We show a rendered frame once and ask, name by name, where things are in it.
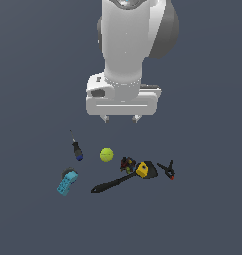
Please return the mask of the black spatula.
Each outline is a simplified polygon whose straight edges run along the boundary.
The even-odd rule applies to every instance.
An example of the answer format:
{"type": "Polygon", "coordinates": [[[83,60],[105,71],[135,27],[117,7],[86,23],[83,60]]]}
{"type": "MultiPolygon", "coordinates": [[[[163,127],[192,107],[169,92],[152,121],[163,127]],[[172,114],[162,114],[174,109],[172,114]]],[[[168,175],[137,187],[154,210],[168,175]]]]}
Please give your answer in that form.
{"type": "MultiPolygon", "coordinates": [[[[147,175],[147,177],[145,177],[143,179],[152,179],[152,178],[158,177],[158,172],[157,172],[155,166],[153,165],[153,163],[151,161],[145,161],[144,163],[148,166],[148,175],[147,175]]],[[[117,186],[117,185],[119,185],[119,184],[121,184],[121,183],[123,183],[123,182],[125,182],[125,181],[127,181],[127,180],[129,180],[131,178],[133,178],[133,177],[136,177],[136,176],[138,176],[138,175],[136,174],[136,170],[135,170],[133,173],[131,173],[131,174],[127,175],[127,176],[124,176],[122,178],[115,179],[115,180],[110,181],[110,182],[106,182],[106,183],[102,183],[102,184],[96,185],[91,190],[91,193],[101,193],[101,192],[104,192],[104,191],[106,191],[106,190],[108,190],[108,189],[110,189],[110,188],[112,188],[114,186],[117,186]]]]}

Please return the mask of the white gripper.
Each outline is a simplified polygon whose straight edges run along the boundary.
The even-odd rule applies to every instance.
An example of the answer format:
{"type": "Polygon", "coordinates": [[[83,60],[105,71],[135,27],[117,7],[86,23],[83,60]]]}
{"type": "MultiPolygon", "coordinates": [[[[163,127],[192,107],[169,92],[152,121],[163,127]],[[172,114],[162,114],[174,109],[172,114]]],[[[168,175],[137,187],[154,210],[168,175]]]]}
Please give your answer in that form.
{"type": "Polygon", "coordinates": [[[86,88],[86,110],[89,115],[99,115],[107,123],[108,115],[134,115],[137,123],[142,115],[153,115],[162,89],[159,85],[140,82],[124,85],[108,84],[104,73],[91,75],[86,88]]]}

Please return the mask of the cyan perforated toy block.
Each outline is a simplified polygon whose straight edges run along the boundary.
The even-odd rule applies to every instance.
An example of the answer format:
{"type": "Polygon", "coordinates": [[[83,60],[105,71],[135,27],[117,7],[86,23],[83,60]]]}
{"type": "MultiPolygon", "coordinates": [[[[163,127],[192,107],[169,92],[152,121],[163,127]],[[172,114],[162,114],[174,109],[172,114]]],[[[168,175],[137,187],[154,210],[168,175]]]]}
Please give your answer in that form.
{"type": "Polygon", "coordinates": [[[70,185],[76,181],[77,177],[78,175],[73,171],[67,173],[59,184],[57,191],[61,195],[66,196],[70,190],[70,185]]]}

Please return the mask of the black blue-tipped screwdriver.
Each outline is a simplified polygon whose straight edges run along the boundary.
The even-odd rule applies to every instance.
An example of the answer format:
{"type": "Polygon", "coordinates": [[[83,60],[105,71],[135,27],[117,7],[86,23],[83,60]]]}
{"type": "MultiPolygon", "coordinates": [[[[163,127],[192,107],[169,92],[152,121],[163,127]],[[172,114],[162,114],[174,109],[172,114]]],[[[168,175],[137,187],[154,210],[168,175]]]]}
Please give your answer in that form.
{"type": "Polygon", "coordinates": [[[81,161],[83,159],[82,151],[79,148],[78,143],[74,139],[72,139],[72,142],[73,142],[72,147],[74,149],[75,158],[76,158],[77,161],[81,161]]]}

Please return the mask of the yellow-green tennis ball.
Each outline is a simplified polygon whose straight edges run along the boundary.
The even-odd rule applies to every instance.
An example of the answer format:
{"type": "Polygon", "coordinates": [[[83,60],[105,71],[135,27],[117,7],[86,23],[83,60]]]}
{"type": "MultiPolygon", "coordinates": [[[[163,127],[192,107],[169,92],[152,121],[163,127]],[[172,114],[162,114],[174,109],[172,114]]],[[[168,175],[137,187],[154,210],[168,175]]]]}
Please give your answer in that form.
{"type": "Polygon", "coordinates": [[[100,152],[100,160],[102,162],[109,162],[113,159],[113,152],[109,148],[103,148],[100,152]]]}

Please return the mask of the dark multicolour toy figure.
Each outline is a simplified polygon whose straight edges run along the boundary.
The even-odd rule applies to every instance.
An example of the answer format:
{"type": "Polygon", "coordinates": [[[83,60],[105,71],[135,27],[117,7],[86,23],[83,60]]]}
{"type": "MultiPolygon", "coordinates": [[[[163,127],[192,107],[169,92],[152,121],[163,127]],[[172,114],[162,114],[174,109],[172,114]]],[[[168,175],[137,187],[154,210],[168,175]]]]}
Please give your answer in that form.
{"type": "Polygon", "coordinates": [[[136,166],[136,161],[131,157],[124,157],[121,161],[120,172],[126,172],[127,174],[131,174],[136,166]]]}

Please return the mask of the yellow toy block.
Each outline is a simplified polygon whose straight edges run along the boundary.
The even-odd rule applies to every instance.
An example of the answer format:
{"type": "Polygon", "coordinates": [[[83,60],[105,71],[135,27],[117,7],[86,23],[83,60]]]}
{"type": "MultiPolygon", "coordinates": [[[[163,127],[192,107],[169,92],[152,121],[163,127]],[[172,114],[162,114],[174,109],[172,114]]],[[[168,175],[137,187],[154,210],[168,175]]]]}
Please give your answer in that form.
{"type": "Polygon", "coordinates": [[[142,162],[139,166],[138,169],[136,170],[136,174],[140,176],[141,178],[145,178],[148,175],[148,166],[142,162]]]}

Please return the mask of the black spring clamp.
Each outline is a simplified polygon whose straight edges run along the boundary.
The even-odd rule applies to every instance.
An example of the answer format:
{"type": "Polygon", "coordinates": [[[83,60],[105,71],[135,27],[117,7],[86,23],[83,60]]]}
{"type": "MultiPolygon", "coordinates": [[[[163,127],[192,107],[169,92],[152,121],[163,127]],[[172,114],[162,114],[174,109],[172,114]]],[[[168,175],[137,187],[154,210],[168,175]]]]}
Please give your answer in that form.
{"type": "Polygon", "coordinates": [[[174,172],[174,170],[173,170],[173,168],[172,168],[172,166],[173,166],[173,161],[170,162],[169,167],[166,167],[166,166],[164,166],[164,165],[162,165],[162,164],[159,164],[158,166],[159,166],[160,168],[162,168],[162,169],[165,171],[165,174],[166,174],[167,177],[169,177],[171,180],[174,179],[175,172],[174,172]]]}

